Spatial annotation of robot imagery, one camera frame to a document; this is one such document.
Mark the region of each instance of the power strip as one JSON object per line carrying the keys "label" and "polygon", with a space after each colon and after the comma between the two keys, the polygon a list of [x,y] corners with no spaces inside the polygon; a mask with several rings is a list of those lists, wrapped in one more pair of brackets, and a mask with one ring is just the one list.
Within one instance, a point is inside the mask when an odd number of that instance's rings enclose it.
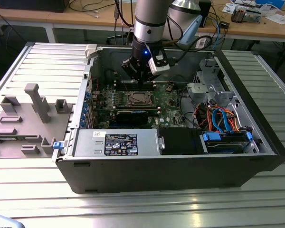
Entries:
{"label": "power strip", "polygon": [[256,6],[256,2],[253,0],[236,0],[235,4]]}

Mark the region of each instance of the sticker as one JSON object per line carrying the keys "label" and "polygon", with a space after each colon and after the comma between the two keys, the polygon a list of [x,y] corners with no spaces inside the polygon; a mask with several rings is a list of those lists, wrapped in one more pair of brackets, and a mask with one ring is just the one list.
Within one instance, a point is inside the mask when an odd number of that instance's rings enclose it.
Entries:
{"label": "sticker", "polygon": [[93,137],[105,137],[106,132],[93,132]]}
{"label": "sticker", "polygon": [[106,134],[106,156],[138,155],[136,134]]}
{"label": "sticker", "polygon": [[16,138],[0,138],[1,141],[17,140]]}

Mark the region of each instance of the blue latch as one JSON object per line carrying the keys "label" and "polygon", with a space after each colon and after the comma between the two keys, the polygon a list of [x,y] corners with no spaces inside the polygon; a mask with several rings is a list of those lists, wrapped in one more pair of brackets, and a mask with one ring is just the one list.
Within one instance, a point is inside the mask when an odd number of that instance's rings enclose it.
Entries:
{"label": "blue latch", "polygon": [[61,150],[61,149],[64,148],[64,146],[65,146],[65,142],[64,141],[57,141],[57,142],[53,143],[53,149],[54,150],[56,150],[56,149]]}
{"label": "blue latch", "polygon": [[246,133],[246,136],[247,136],[247,138],[249,139],[249,141],[252,141],[252,140],[253,140],[253,137],[252,137],[251,132],[247,132],[247,133]]}
{"label": "blue latch", "polygon": [[205,132],[203,134],[204,141],[221,141],[221,137],[218,132]]}

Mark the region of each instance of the desk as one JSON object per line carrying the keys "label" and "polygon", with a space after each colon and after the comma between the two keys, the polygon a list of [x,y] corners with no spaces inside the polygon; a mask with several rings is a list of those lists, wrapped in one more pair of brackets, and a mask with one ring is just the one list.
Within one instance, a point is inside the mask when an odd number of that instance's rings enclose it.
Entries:
{"label": "desk", "polygon": [[[82,0],[83,3],[96,2],[96,0]],[[242,23],[237,24],[231,22],[230,14],[223,13],[221,10],[222,4],[228,2],[228,0],[213,0],[214,8],[220,17],[224,17],[223,20],[230,23],[228,34],[226,38],[232,39],[247,39],[247,40],[264,40],[264,41],[277,41],[285,42],[285,24],[279,25],[266,18],[262,18],[261,23]],[[111,4],[112,1],[105,0],[103,3],[97,6],[101,7],[107,4]],[[74,8],[80,9],[79,2],[75,2]],[[128,22],[131,22],[130,4],[123,4],[123,14]],[[55,43],[54,28],[64,29],[86,29],[86,30],[108,30],[114,29],[114,6],[110,6],[99,10],[99,18],[92,17],[83,12],[76,12],[67,8],[64,13],[53,13],[44,11],[30,11],[30,10],[15,10],[15,9],[0,9],[0,14],[11,25],[33,26],[43,27],[46,30],[49,42]],[[0,24],[6,24],[0,18]],[[117,31],[121,31],[121,21],[117,22]],[[210,20],[207,21],[204,28],[199,28],[197,35],[209,35],[215,32]]]}

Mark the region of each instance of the warning label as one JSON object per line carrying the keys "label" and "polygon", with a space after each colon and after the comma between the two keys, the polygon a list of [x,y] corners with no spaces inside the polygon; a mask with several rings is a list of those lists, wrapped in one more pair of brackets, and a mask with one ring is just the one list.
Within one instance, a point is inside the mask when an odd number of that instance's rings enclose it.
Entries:
{"label": "warning label", "polygon": [[106,134],[106,156],[138,155],[136,134]]}

